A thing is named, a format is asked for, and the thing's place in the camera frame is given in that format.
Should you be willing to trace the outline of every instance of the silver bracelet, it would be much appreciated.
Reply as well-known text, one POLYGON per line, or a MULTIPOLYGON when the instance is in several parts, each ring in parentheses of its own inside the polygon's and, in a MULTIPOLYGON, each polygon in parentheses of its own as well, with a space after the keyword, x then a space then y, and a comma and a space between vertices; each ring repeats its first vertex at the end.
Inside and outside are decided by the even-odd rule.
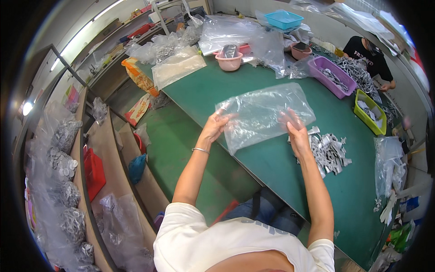
POLYGON ((193 150, 201 150, 201 151, 203 151, 203 152, 205 152, 205 153, 207 153, 207 154, 209 154, 210 155, 210 152, 208 152, 207 150, 205 150, 205 149, 202 149, 202 148, 192 148, 192 151, 193 150))

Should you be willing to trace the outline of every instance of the hand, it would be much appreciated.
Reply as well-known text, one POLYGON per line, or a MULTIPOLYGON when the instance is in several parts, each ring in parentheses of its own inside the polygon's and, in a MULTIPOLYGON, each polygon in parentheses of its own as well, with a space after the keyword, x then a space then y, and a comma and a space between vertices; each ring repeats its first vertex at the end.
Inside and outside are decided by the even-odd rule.
POLYGON ((379 88, 379 90, 384 93, 384 92, 388 91, 390 88, 391 88, 391 84, 390 83, 385 83, 384 85, 382 85, 379 88))
POLYGON ((278 121, 286 124, 291 148, 295 156, 301 160, 305 155, 311 154, 307 128, 292 109, 288 108, 287 111, 290 115, 281 112, 282 117, 278 118, 278 121))
POLYGON ((195 147, 206 149, 210 151, 211 144, 221 135, 224 131, 224 125, 228 123, 228 117, 222 117, 222 109, 210 115, 199 135, 198 142, 195 147))

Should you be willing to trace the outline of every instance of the floor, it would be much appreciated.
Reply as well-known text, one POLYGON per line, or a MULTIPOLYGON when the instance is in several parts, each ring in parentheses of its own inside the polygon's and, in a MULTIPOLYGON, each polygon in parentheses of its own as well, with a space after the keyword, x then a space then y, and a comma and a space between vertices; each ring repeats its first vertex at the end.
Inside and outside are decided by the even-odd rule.
MULTIPOLYGON (((120 113, 128 112, 144 95, 136 84, 129 80, 117 93, 108 99, 108 104, 120 113)), ((124 122, 112 114, 114 127, 121 129, 124 122)), ((178 177, 192 153, 201 127, 187 116, 175 103, 164 108, 148 110, 137 124, 147 123, 151 144, 147 147, 148 166, 171 200, 178 177)), ((218 144, 211 147, 204 178, 197 199, 197 208, 210 225, 233 201, 250 199, 260 185, 218 144)), ((305 224, 298 238, 306 246, 309 224, 305 224)), ((336 250, 336 271, 345 260, 345 255, 336 250)))

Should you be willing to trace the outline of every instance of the white t-shirt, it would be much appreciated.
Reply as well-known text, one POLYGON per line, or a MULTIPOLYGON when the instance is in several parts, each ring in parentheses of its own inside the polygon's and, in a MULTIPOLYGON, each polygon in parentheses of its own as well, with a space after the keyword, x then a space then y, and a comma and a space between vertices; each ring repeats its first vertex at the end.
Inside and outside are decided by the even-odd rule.
POLYGON ((313 242, 308 249, 291 233, 246 217, 207 227, 197 208, 186 203, 167 206, 154 242, 158 272, 204 272, 229 257, 266 250, 287 256, 295 272, 333 272, 334 243, 313 242))

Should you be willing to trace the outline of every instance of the green workbench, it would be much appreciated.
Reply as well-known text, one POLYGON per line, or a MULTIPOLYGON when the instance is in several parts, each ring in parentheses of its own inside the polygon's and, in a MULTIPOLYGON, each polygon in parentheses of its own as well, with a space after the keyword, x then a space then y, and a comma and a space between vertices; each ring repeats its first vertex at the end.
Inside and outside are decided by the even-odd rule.
MULTIPOLYGON (((334 207, 335 245, 365 270, 369 270, 392 224, 384 228, 375 206, 375 134, 353 113, 355 95, 339 100, 314 78, 277 80, 272 69, 242 65, 235 72, 220 69, 214 56, 204 57, 207 66, 172 83, 164 92, 195 122, 204 126, 215 104, 249 91, 299 83, 316 115, 308 126, 318 126, 322 134, 346 137, 346 157, 352 164, 338 175, 329 173, 324 182, 334 207)), ((151 65, 137 65, 152 78, 151 65)), ((303 218, 310 221, 301 168, 296 164, 287 135, 275 137, 237 151, 235 159, 258 181, 274 191, 303 218)), ((223 135, 218 142, 227 149, 223 135)))

